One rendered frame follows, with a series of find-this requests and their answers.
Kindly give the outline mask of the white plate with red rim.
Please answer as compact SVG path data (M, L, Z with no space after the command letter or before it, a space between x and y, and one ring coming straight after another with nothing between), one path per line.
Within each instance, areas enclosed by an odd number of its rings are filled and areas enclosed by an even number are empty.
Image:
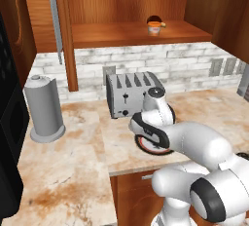
M171 154L168 139L160 132L160 128L173 125L175 120L175 112L169 104L135 113L130 120L130 129L135 134L135 143L142 151L151 155Z

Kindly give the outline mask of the orange jam jar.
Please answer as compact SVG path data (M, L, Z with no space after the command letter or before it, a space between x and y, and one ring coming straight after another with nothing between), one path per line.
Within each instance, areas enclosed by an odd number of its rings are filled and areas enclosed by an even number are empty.
M159 36L160 30L166 28L166 24L159 16L153 15L147 18L148 34L151 36Z

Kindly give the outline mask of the wooden base cabinet door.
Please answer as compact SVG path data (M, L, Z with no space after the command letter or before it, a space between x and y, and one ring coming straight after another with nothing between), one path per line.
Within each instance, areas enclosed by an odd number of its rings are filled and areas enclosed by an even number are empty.
M160 212L163 198L152 189L152 170L111 176L111 187L118 226L151 226Z

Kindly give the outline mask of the grey four-slot toaster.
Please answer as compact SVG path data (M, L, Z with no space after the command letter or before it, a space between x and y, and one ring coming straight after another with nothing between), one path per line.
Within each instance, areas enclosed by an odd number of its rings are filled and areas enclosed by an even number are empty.
M149 71L106 76L106 96L112 119L130 117L143 108L150 88L164 89L157 76Z

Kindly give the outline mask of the grey paper towel holder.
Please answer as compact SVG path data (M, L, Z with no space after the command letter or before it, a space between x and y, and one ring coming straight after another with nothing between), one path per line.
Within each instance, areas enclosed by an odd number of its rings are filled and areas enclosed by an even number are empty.
M50 143L61 138L66 128L61 114L56 79L33 75L27 79L24 92L33 121L31 139L39 143Z

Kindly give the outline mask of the black fridge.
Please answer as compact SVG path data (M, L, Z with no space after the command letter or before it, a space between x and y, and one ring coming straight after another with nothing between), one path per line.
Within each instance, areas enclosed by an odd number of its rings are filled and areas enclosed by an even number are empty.
M0 221L19 210L18 159L29 123L5 24L0 14Z

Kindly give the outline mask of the grey metal fixture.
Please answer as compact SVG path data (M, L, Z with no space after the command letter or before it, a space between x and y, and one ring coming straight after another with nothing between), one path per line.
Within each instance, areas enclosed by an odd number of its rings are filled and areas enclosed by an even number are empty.
M249 102L249 64L245 65L245 69L237 89L237 94Z

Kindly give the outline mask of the wooden side panel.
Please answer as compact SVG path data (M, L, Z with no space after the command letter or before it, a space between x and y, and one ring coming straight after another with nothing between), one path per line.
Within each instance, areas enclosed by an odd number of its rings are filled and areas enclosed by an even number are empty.
M2 14L18 78L24 87L37 55L35 39L26 0L0 0Z

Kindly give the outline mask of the wooden wall cabinet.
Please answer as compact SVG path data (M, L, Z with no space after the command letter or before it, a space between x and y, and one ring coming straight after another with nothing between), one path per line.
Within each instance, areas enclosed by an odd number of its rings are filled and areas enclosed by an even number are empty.
M74 51L82 48L206 42L211 34L184 21L187 0L56 0L68 89L78 90ZM166 24L148 34L147 18Z

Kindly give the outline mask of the grey wall outlet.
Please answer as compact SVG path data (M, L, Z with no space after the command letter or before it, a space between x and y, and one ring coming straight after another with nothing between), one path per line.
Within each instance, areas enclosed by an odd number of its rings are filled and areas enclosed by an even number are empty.
M209 69L209 76L215 77L219 76L222 69L223 60L221 58L214 58L211 62Z
M224 76L232 75L235 64L236 64L236 58L235 57L228 58L227 61L226 61L226 65L225 65L225 68L224 68L223 75Z

